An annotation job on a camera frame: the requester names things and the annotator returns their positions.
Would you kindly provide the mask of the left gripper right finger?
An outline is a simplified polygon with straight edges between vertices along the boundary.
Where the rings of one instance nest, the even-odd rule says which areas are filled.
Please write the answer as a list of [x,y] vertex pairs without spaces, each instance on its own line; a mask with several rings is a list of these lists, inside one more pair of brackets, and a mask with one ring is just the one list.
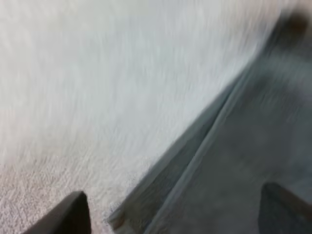
[[261,188],[258,214],[260,234],[310,234],[312,205],[277,183]]

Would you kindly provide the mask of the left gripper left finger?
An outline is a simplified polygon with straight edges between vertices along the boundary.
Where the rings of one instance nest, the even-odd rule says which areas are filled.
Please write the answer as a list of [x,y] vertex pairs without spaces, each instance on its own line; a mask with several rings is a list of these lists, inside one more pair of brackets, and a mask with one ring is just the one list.
[[25,231],[26,234],[90,234],[92,232],[87,195],[75,191]]

